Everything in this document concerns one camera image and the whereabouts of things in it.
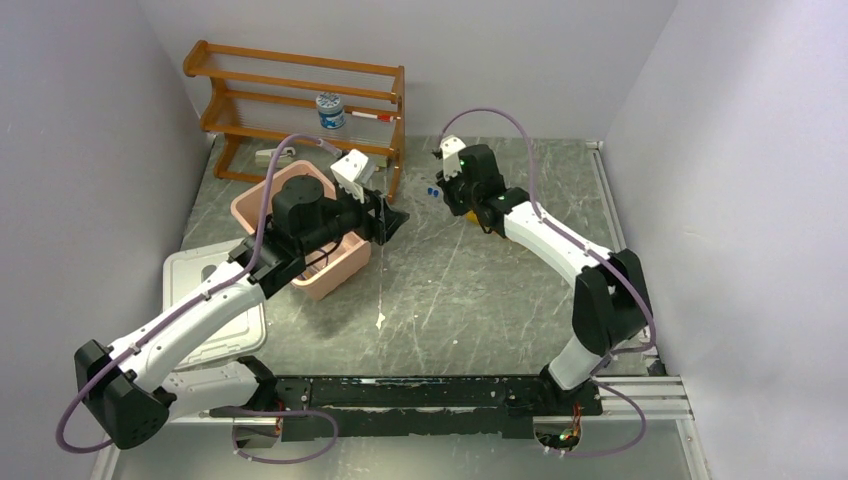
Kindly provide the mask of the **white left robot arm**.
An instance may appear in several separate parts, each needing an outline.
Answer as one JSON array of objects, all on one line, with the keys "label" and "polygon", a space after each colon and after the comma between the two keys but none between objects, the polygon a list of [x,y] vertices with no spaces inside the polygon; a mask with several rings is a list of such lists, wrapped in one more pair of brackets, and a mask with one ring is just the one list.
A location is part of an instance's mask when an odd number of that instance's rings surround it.
[{"label": "white left robot arm", "polygon": [[261,416],[277,400],[273,372],[253,356],[180,373],[178,364],[225,324],[277,294],[308,267],[309,256],[347,234],[387,243],[408,221],[380,191],[348,181],[327,195],[301,174],[280,187],[263,181],[258,222],[213,275],[153,320],[109,344],[91,340],[74,355],[78,392],[108,445],[137,447],[169,421],[233,408]]}]

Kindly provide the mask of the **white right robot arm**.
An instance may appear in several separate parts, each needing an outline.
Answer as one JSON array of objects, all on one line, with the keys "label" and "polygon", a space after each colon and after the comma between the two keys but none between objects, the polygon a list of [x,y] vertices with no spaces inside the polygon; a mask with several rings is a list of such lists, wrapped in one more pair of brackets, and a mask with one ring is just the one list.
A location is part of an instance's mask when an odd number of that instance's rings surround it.
[{"label": "white right robot arm", "polygon": [[562,414],[613,350],[648,327],[649,298],[638,256],[613,252],[578,235],[533,204],[522,188],[509,188],[493,150],[442,139],[435,156],[443,200],[455,216],[472,214],[486,234],[525,247],[556,271],[573,290],[572,337],[542,370],[542,406]]}]

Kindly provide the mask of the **white tub lid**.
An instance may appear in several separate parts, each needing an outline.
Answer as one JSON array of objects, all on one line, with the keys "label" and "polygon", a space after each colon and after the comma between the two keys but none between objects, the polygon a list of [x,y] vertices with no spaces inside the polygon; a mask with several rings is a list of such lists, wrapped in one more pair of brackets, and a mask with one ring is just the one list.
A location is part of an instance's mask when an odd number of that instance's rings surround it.
[{"label": "white tub lid", "polygon": [[[204,283],[216,284],[233,276],[218,275],[218,267],[239,242],[229,240],[179,251],[163,264],[162,309],[167,310]],[[234,360],[258,352],[267,341],[264,308],[257,305],[223,325],[177,365],[178,371],[205,368],[215,362]]]}]

